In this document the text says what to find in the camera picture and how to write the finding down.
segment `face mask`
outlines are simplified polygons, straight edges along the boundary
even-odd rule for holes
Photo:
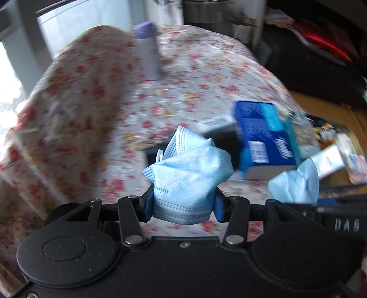
[[[274,199],[283,203],[316,203],[320,182],[315,164],[306,159],[297,170],[283,172],[271,179],[268,190]]]
[[[179,126],[166,151],[143,170],[154,184],[153,216],[180,225],[209,219],[215,188],[233,174],[230,155]]]

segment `blue box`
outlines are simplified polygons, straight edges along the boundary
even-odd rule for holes
[[[246,180],[269,180],[296,168],[292,146],[271,103],[238,101],[237,137],[242,140],[239,169]]]

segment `purple bottle lid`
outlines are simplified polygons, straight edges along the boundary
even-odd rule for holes
[[[157,28],[153,22],[147,21],[134,26],[133,31],[138,39],[145,39],[155,36]]]

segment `tablecloth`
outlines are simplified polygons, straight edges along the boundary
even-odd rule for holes
[[[52,63],[18,115],[0,159],[0,175],[11,187],[0,199],[4,294],[23,282],[17,246],[51,209],[142,194],[149,186],[142,150],[170,137],[179,124],[190,128],[232,113],[238,100],[274,103],[281,117],[299,109],[238,41],[192,26],[164,27],[157,38],[163,74],[149,82],[129,33],[108,26],[88,30]],[[233,179],[220,188],[253,203],[269,197],[261,181]],[[193,226],[157,219],[142,225],[148,236],[221,236],[225,226],[214,218]],[[250,239],[261,230],[261,223],[251,223]]]

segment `mask ear loop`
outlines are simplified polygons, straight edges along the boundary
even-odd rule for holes
[[[163,150],[159,149],[156,156],[156,163],[162,161],[163,159]]]

